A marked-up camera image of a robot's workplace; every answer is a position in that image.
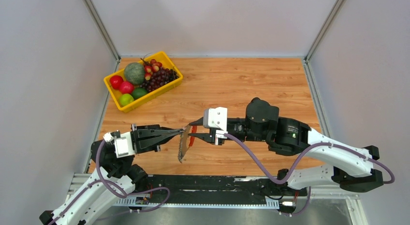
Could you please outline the metal key holder red handle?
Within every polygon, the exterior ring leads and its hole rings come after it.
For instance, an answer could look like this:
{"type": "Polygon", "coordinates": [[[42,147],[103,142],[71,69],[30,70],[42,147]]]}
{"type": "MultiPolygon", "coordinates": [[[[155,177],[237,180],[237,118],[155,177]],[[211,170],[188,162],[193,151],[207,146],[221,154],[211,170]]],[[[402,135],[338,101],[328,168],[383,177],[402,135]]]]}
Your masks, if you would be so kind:
{"type": "Polygon", "coordinates": [[[184,127],[183,133],[180,135],[179,149],[178,149],[178,161],[182,163],[188,150],[193,146],[195,137],[190,136],[191,133],[197,132],[197,126],[187,125],[184,127]]]}

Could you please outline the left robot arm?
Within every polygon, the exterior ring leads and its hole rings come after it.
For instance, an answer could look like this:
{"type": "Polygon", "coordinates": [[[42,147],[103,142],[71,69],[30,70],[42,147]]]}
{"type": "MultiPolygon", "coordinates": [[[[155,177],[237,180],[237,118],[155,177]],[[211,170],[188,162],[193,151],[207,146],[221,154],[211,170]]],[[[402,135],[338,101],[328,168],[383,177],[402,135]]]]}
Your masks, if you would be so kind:
{"type": "Polygon", "coordinates": [[[154,191],[170,190],[153,187],[148,174],[133,163],[134,156],[149,151],[158,152],[161,145],[185,128],[172,129],[158,124],[131,125],[129,132],[106,133],[92,144],[92,159],[96,163],[91,176],[74,195],[55,210],[44,211],[39,219],[44,225],[91,225],[120,199],[136,195],[141,205],[147,205],[154,191]]]}

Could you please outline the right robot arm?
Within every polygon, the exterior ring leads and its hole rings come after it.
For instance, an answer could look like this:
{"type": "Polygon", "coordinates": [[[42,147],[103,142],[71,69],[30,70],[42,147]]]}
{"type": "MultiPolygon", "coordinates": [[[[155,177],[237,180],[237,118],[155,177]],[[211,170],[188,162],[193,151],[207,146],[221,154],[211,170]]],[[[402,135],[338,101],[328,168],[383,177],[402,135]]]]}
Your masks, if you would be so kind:
{"type": "Polygon", "coordinates": [[[379,159],[377,147],[356,148],[333,140],[303,122],[281,117],[278,107],[260,98],[250,101],[244,118],[229,118],[225,107],[210,108],[187,129],[191,138],[213,145],[226,140],[239,144],[283,195],[320,185],[337,185],[356,193],[384,185],[382,172],[374,168],[379,159]],[[246,146],[248,141],[264,142],[269,151],[295,156],[295,162],[273,176],[246,146]]]}

